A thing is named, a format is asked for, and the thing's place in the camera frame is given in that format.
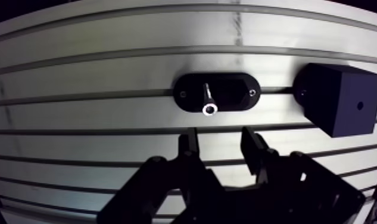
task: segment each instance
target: black block with hole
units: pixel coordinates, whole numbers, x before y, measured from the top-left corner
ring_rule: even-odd
[[[373,133],[377,74],[351,66],[308,64],[295,78],[304,115],[331,137]]]

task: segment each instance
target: black bracket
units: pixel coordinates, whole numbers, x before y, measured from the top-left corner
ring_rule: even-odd
[[[223,187],[200,159],[197,133],[179,137],[178,156],[147,160],[98,213],[98,224],[151,223],[170,190],[186,209],[172,223],[350,223],[365,197],[310,157],[279,156],[261,135],[244,127],[241,151],[254,185]]]
[[[246,73],[192,73],[174,87],[177,105],[188,112],[213,115],[218,111],[243,111],[255,106],[260,86]]]

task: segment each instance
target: small hole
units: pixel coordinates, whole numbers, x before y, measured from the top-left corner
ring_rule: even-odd
[[[213,107],[207,107],[206,108],[206,113],[213,114],[214,113],[214,108]]]
[[[356,107],[358,108],[358,110],[362,110],[363,102],[358,102],[358,105]]]
[[[306,180],[306,174],[305,173],[302,173],[301,174],[301,181],[305,181]]]

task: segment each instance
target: black cube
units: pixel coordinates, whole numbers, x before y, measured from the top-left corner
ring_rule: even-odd
[[[331,137],[373,133],[377,117],[375,73],[310,63],[295,78],[294,96],[305,117]]]

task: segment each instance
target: black mount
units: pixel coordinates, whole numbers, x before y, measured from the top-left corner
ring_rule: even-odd
[[[99,212],[97,223],[151,223],[173,189],[181,190],[186,204],[173,223],[351,223],[365,201],[307,155],[279,156],[249,127],[242,129],[241,151],[256,184],[223,187],[200,159],[196,129],[189,129],[179,137],[178,156],[147,160]]]
[[[331,137],[373,133],[377,74],[336,64],[306,65],[294,80],[304,115]]]
[[[192,73],[175,83],[173,97],[177,105],[188,112],[243,111],[255,106],[261,94],[258,81],[246,73]]]

